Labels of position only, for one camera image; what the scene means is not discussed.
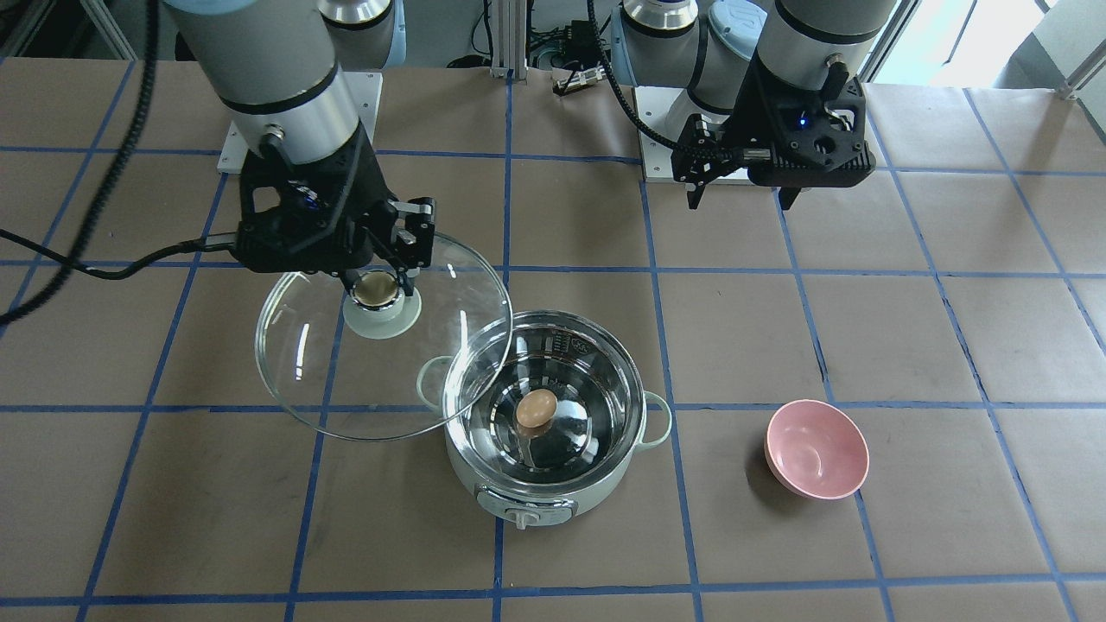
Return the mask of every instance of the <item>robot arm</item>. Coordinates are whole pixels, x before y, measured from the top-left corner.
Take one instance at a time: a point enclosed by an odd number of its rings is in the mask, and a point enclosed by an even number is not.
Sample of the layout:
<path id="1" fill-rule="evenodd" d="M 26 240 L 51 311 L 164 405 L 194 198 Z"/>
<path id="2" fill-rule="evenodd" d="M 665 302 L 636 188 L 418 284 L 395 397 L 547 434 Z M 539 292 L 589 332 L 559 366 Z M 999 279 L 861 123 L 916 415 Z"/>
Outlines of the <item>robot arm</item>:
<path id="1" fill-rule="evenodd" d="M 409 289 L 403 276 L 430 260 L 434 201 L 399 203 L 388 189 L 319 9 L 164 1 L 250 147 L 231 255 L 258 272 L 336 276 L 376 255 Z M 330 15 L 331 28 L 348 17 Z M 265 187 L 280 203 L 259 209 L 253 193 Z"/>
<path id="2" fill-rule="evenodd" d="M 731 12 L 741 13 L 742 6 L 760 12 L 743 0 L 722 1 Z M 689 206 L 698 206 L 707 184 L 738 168 L 748 168 L 754 184 L 780 187 L 784 209 L 804 187 L 848 187 L 867 177 L 874 160 L 864 139 L 864 90 L 852 76 L 894 4 L 775 0 L 748 70 L 743 61 L 732 60 L 741 55 L 740 42 L 728 42 L 733 54 L 720 56 L 717 28 L 709 35 L 700 33 L 698 39 L 708 44 L 700 43 L 698 53 L 689 55 L 691 37 L 706 28 L 703 20 L 695 19 L 693 0 L 626 0 L 616 9 L 628 24 L 632 82 L 682 86 L 689 59 L 695 60 L 698 71 L 686 83 L 688 95 L 707 114 L 686 117 L 679 131 L 681 148 L 672 153 L 674 178 L 687 184 Z M 703 74 L 708 65 L 714 69 Z M 729 75 L 718 68 L 729 69 Z M 628 69 L 629 63 L 619 71 L 616 63 L 615 74 L 625 76 Z M 676 83 L 665 82 L 669 77 Z M 727 96 L 727 84 L 740 89 L 732 106 L 720 111 L 718 100 Z M 718 112 L 729 117 L 713 123 L 717 117 L 709 113 Z"/>

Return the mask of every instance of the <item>cooking pot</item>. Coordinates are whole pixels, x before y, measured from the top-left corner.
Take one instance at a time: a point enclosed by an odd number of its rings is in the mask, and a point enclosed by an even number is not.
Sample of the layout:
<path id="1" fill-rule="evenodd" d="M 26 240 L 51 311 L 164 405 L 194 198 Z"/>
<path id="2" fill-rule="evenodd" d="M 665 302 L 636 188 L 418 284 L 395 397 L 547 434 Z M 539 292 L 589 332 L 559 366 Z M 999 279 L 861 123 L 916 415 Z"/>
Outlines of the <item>cooking pot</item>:
<path id="1" fill-rule="evenodd" d="M 611 495 L 635 453 L 664 443 L 672 412 L 644 390 L 629 353 L 602 326 L 564 311 L 515 313 L 513 324 L 488 325 L 451 361 L 442 392 L 446 449 L 486 510 L 519 529 L 559 525 Z M 501 367 L 481 363 L 504 341 Z M 467 391 L 488 380 L 490 388 L 473 401 Z M 553 392 L 556 410 L 543 426 L 524 427 L 515 407 L 540 388 Z M 653 440 L 645 440 L 648 403 L 666 418 Z"/>
<path id="2" fill-rule="evenodd" d="M 441 234 L 434 260 L 414 272 L 409 299 L 382 263 L 366 267 L 348 290 L 328 274 L 281 277 L 258 320 L 254 354 L 285 411 L 349 440 L 397 440 L 445 426 L 466 489 L 519 528 L 594 508 L 636 452 L 668 437 L 671 410 L 643 388 L 606 330 L 563 311 L 512 313 L 498 272 Z M 369 280 L 390 283 L 384 289 L 392 297 L 358 289 Z M 518 425 L 515 406 L 539 388 L 556 397 L 552 418 Z M 667 422 L 646 442 L 649 403 Z"/>

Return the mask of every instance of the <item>cable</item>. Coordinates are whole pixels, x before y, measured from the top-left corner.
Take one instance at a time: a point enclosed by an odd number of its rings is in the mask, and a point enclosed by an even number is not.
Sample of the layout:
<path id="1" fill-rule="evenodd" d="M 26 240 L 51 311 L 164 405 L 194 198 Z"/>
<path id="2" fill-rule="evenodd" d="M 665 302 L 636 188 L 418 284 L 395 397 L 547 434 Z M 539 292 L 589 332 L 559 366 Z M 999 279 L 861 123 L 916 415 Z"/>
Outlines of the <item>cable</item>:
<path id="1" fill-rule="evenodd" d="M 556 48 L 550 48 L 549 50 L 542 50 L 541 52 L 534 54 L 533 61 L 530 64 L 534 69 L 541 69 L 542 58 L 545 56 L 545 54 L 556 54 L 560 51 L 561 50 L 559 50 Z M 553 60 L 550 59 L 550 68 L 552 68 L 552 66 L 553 66 Z"/>
<path id="2" fill-rule="evenodd" d="M 568 74 L 568 79 L 565 80 L 564 82 L 557 81 L 553 83 L 553 93 L 555 93 L 557 96 L 561 97 L 567 94 L 566 89 L 568 87 L 570 84 L 572 84 L 572 79 L 576 77 L 576 74 L 580 73 L 581 70 L 580 61 L 570 61 L 567 63 L 564 63 L 563 65 L 561 65 L 561 69 L 568 69 L 568 65 L 576 65 L 575 68 L 573 68 L 572 73 Z"/>
<path id="3" fill-rule="evenodd" d="M 529 48 L 528 49 L 529 52 L 535 52 L 535 51 L 540 50 L 541 48 L 543 48 L 544 45 L 549 45 L 550 43 L 552 43 L 554 41 L 564 41 L 564 40 L 568 39 L 568 35 L 566 33 L 564 33 L 564 32 L 561 32 L 560 29 L 556 29 L 556 30 L 552 31 L 551 33 L 533 33 L 532 32 L 531 37 L 533 39 L 530 41 L 530 44 L 528 46 Z"/>
<path id="4" fill-rule="evenodd" d="M 595 46 L 599 49 L 599 64 L 603 65 L 603 71 L 607 74 L 607 83 L 611 84 L 611 91 L 614 92 L 615 99 L 618 100 L 618 105 L 622 106 L 623 112 L 637 131 L 649 137 L 650 141 L 659 143 L 674 152 L 680 152 L 690 155 L 697 159 L 709 159 L 709 160 L 728 160 L 734 159 L 739 154 L 738 149 L 727 151 L 727 149 L 702 149 L 698 147 L 692 147 L 689 145 L 681 145 L 675 141 L 670 141 L 667 137 L 660 135 L 651 127 L 645 124 L 634 108 L 626 101 L 626 96 L 623 95 L 622 89 L 618 87 L 618 82 L 615 80 L 614 69 L 611 68 L 611 61 L 607 55 L 603 53 L 603 40 L 599 38 L 599 24 L 595 20 L 595 0 L 587 0 L 587 21 L 592 24 L 592 32 L 595 33 Z"/>
<path id="5" fill-rule="evenodd" d="M 82 263 L 80 261 L 74 261 L 55 250 L 51 250 L 40 243 L 33 242 L 18 234 L 12 234 L 11 231 L 8 231 L 6 229 L 0 229 L 0 238 L 13 241 L 20 246 L 29 248 L 42 255 L 43 257 L 56 261 L 58 263 L 64 267 L 76 270 L 77 272 L 82 272 L 90 277 L 95 277 L 97 279 L 104 279 L 107 281 L 121 281 L 123 279 L 134 276 L 135 272 L 142 270 L 143 268 L 146 268 L 150 263 L 159 259 L 165 259 L 166 257 L 171 257 L 174 255 L 184 255 L 187 252 L 213 252 L 217 250 L 230 250 L 230 248 L 233 246 L 233 242 L 229 241 L 229 239 L 227 241 L 209 241 L 217 238 L 226 238 L 226 234 L 220 235 L 218 237 L 210 236 L 208 238 L 199 238 L 195 240 L 186 240 L 182 242 L 177 242 L 175 245 L 167 246 L 160 250 L 155 250 L 154 252 L 147 255 L 146 257 L 143 257 L 142 259 L 132 262 L 129 266 L 123 268 L 122 270 L 97 270 L 96 268 L 91 268 L 85 263 Z"/>
<path id="6" fill-rule="evenodd" d="M 495 48 L 491 44 L 491 0 L 484 0 L 484 32 L 488 33 L 488 55 L 495 58 Z"/>
<path id="7" fill-rule="evenodd" d="M 146 49 L 143 56 L 142 82 L 138 86 L 138 102 L 135 104 L 135 112 L 131 117 L 131 125 L 127 127 L 123 144 L 119 146 L 118 152 L 115 153 L 115 158 L 112 159 L 112 165 L 104 175 L 104 179 L 100 183 L 100 188 L 96 189 L 96 195 L 93 197 L 92 204 L 88 206 L 88 210 L 81 221 L 81 228 L 77 230 L 76 238 L 73 240 L 73 246 L 70 248 L 67 257 L 71 262 L 80 262 L 81 256 L 88 248 L 88 242 L 92 241 L 92 232 L 96 228 L 100 215 L 104 210 L 108 197 L 112 196 L 116 184 L 118 184 L 119 176 L 123 175 L 123 169 L 126 168 L 131 155 L 134 154 L 135 146 L 138 144 L 138 137 L 142 136 L 143 127 L 146 125 L 146 117 L 149 114 L 149 102 L 154 95 L 154 81 L 157 73 L 157 33 L 158 0 L 146 0 Z M 0 315 L 0 326 L 6 326 L 17 320 L 21 320 L 46 302 L 50 302 L 72 273 L 73 268 L 62 265 L 58 269 L 58 272 L 50 279 L 50 282 L 39 293 L 15 309 Z"/>
<path id="8" fill-rule="evenodd" d="M 477 20 L 474 22 L 472 22 L 472 30 L 469 32 L 469 45 L 472 48 L 472 50 L 476 53 L 483 54 L 486 56 L 490 56 L 491 55 L 491 51 L 489 50 L 488 52 L 484 52 L 480 48 L 477 48 L 477 42 L 476 42 L 477 27 L 480 25 L 480 22 L 483 21 L 484 17 L 488 14 L 488 1 L 484 0 L 483 4 L 484 4 L 483 11 L 479 15 L 477 15 Z M 491 37 L 490 35 L 488 37 L 488 42 L 489 42 L 489 48 L 490 48 L 490 43 L 491 43 Z"/>

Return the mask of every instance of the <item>metal bracket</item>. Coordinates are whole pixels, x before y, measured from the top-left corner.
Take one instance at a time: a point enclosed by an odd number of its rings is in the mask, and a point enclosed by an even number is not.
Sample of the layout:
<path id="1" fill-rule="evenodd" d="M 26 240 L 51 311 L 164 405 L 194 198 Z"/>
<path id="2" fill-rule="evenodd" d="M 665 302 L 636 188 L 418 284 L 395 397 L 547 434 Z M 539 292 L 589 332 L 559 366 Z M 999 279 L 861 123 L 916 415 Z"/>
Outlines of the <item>metal bracket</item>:
<path id="1" fill-rule="evenodd" d="M 575 93 L 576 91 L 583 91 L 588 86 L 598 84 L 607 77 L 605 71 L 602 66 L 596 66 L 592 69 L 585 69 L 584 71 L 576 71 L 564 80 L 557 80 L 553 83 L 553 93 L 565 96 L 570 93 Z"/>
<path id="2" fill-rule="evenodd" d="M 667 114 L 672 106 L 672 102 L 679 96 L 682 89 L 670 89 L 666 86 L 638 86 L 634 90 L 634 99 L 637 102 L 638 116 L 646 125 L 666 134 Z M 681 184 L 672 179 L 672 151 L 654 143 L 645 134 L 638 134 L 641 142 L 641 169 L 645 180 L 653 184 Z M 751 186 L 749 173 L 742 168 L 724 177 L 719 177 L 714 184 Z"/>
<path id="3" fill-rule="evenodd" d="M 138 54 L 135 54 L 135 49 L 131 46 L 127 35 L 123 33 L 123 29 L 115 21 L 112 11 L 108 10 L 104 0 L 81 0 L 81 6 L 84 7 L 84 12 L 88 15 L 88 20 L 100 31 L 100 35 L 107 42 L 107 46 L 112 49 L 113 54 L 124 61 L 138 60 Z"/>
<path id="4" fill-rule="evenodd" d="M 491 0 L 493 77 L 526 79 L 528 6 L 526 0 Z"/>
<path id="5" fill-rule="evenodd" d="M 376 116 L 380 107 L 380 89 L 384 85 L 384 76 L 376 72 L 347 71 L 345 79 L 346 84 L 349 85 L 354 104 L 357 106 L 357 116 L 361 117 L 361 124 L 365 126 L 365 133 L 372 142 L 376 133 Z M 250 147 L 246 144 L 246 139 L 231 122 L 230 127 L 227 128 L 227 137 L 222 142 L 222 152 L 219 154 L 219 163 L 216 168 L 219 173 L 239 175 L 249 151 Z"/>

